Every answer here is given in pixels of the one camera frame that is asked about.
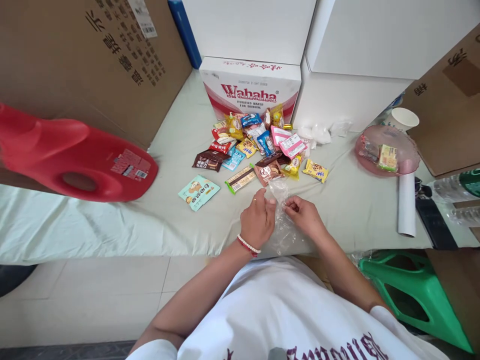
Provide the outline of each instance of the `paper cup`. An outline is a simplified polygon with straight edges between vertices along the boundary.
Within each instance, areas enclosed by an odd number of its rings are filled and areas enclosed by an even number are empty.
[[[403,107],[392,109],[390,115],[381,122],[382,125],[397,128],[403,132],[416,127],[419,123],[419,117],[414,112]]]

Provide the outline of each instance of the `person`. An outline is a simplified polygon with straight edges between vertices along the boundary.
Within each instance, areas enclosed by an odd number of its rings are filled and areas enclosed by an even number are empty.
[[[334,293],[294,257],[250,261],[274,231],[275,208],[265,189],[254,195],[239,239],[159,311],[128,360],[448,360],[395,319],[313,203],[293,196],[284,211],[316,245]]]

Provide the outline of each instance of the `white shirt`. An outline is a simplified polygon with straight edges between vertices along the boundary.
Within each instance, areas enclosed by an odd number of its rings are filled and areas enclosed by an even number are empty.
[[[294,257],[253,261],[177,349],[148,342],[128,360],[448,360],[381,306],[335,295]]]

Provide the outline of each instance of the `white floor tile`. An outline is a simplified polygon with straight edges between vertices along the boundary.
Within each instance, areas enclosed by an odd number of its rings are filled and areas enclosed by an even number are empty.
[[[170,301],[170,299],[174,297],[176,293],[176,291],[162,292],[160,297],[160,304],[158,305],[158,311],[160,311]]]
[[[0,348],[136,340],[161,294],[3,301]]]
[[[50,298],[161,293],[169,257],[68,260]]]
[[[205,267],[206,257],[173,256],[166,272],[163,293],[176,292]]]
[[[39,264],[33,273],[15,290],[0,299],[6,300],[47,299],[57,282],[65,260]]]

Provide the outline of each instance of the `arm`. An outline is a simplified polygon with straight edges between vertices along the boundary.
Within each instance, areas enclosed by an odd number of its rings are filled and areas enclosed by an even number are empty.
[[[266,200],[264,194],[265,189],[260,189],[240,216],[241,237],[256,249],[268,241],[275,227],[275,200]],[[156,339],[168,340],[179,349],[251,259],[252,254],[234,241],[171,298],[130,353]]]
[[[286,214],[312,239],[335,293],[367,313],[380,305],[391,310],[329,234],[315,205],[298,196],[287,200]]]

